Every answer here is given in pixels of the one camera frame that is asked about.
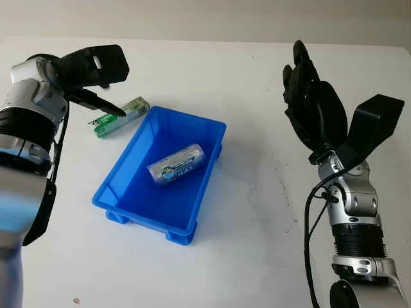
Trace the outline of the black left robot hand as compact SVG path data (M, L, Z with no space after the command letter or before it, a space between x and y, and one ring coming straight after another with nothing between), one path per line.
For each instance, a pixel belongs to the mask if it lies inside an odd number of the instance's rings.
M51 65L55 69L57 85L62 89L64 98L67 101L76 103L90 110L101 110L105 113L112 114L118 117L125 117L126 113L116 105L100 98L96 93L84 89L83 87L69 87L66 81L63 81L63 68L58 66L59 60L53 59Z

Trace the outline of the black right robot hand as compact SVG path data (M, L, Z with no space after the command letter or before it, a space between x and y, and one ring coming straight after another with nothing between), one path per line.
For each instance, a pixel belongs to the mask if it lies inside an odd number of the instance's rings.
M344 106L330 83L321 80L301 40L293 45L294 67L283 69L285 110L300 141L312 151L311 164L347 138Z

